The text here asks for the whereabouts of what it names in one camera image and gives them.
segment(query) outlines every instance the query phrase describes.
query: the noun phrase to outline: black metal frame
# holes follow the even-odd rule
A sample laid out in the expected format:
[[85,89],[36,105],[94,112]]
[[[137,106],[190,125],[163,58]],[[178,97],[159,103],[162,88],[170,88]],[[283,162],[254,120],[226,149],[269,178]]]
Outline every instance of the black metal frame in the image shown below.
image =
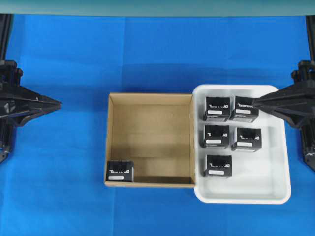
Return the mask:
[[0,60],[5,59],[13,15],[0,14]]

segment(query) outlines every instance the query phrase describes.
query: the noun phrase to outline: blue surface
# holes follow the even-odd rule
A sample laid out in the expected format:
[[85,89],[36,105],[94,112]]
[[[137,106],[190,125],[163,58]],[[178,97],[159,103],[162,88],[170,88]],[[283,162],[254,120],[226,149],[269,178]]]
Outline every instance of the blue surface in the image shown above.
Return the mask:
[[286,126],[283,205],[204,204],[192,189],[103,184],[110,92],[199,84],[292,84],[309,58],[304,17],[96,18],[16,15],[8,59],[21,84],[63,102],[17,131],[0,165],[0,235],[303,235],[315,232],[315,173]]

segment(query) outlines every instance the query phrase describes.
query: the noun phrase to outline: black box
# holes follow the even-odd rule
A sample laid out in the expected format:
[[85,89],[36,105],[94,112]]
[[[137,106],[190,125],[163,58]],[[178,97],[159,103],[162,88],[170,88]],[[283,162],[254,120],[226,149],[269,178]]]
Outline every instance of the black box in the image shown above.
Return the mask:
[[235,128],[232,151],[257,151],[261,149],[261,129]]
[[133,182],[133,162],[132,161],[108,161],[107,181]]
[[252,106],[253,98],[235,96],[230,120],[253,122],[259,115],[259,110]]
[[230,145],[230,126],[205,125],[204,147],[226,149]]
[[232,156],[206,155],[204,176],[232,176]]
[[221,121],[225,122],[231,114],[230,98],[229,97],[206,97],[205,121]]

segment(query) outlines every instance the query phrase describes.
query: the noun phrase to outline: open cardboard box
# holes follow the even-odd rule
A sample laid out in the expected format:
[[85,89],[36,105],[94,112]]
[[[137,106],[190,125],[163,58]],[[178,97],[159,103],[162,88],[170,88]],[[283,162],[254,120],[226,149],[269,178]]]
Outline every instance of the open cardboard box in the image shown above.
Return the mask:
[[106,162],[134,162],[134,182],[107,186],[195,186],[192,94],[112,93],[107,127]]

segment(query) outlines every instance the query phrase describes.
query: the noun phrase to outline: white tray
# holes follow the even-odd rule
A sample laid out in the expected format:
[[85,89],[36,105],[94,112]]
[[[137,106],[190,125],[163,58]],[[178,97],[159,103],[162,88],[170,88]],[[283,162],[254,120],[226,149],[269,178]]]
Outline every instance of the white tray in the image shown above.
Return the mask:
[[[253,123],[230,121],[203,121],[206,96],[261,97],[277,91],[273,86],[264,85],[200,85],[193,91],[195,127],[195,194],[205,203],[249,203],[282,204],[291,196],[291,184],[286,150],[284,121],[259,111]],[[254,153],[203,148],[203,128],[205,124],[230,125],[235,127],[261,128],[262,149]],[[233,175],[224,177],[204,177],[206,154],[232,155]]]

